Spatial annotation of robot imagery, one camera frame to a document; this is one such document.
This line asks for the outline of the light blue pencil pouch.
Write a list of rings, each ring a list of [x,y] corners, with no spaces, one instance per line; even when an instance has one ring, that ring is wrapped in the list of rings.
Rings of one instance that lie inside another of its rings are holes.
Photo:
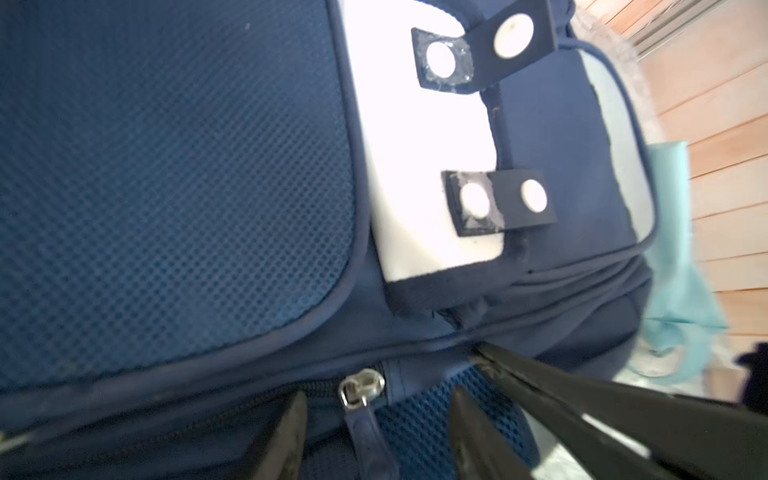
[[[653,272],[640,340],[652,366],[633,373],[663,386],[687,382],[709,365],[715,339],[728,329],[725,315],[694,261],[687,144],[648,147],[658,201],[656,236],[645,252]]]

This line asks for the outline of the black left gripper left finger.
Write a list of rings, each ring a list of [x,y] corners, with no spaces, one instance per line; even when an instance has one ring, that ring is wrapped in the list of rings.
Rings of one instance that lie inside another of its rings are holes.
[[[266,441],[255,440],[236,467],[237,479],[298,479],[308,423],[307,397],[296,392]]]

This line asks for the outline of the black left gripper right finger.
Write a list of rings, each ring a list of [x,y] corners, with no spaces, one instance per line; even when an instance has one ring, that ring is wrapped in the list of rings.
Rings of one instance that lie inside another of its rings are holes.
[[[528,467],[463,386],[451,391],[448,422],[458,479],[532,479]]]

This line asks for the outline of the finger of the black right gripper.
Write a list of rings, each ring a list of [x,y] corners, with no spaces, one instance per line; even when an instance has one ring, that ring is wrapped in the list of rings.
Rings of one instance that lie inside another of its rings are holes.
[[[473,362],[595,479],[764,479],[767,418],[733,403],[566,373],[482,343]]]

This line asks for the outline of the navy blue student backpack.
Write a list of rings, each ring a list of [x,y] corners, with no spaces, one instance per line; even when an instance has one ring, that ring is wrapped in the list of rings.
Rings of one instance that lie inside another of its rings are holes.
[[[611,379],[648,149],[571,1],[5,1],[1,475],[451,479],[489,343]]]

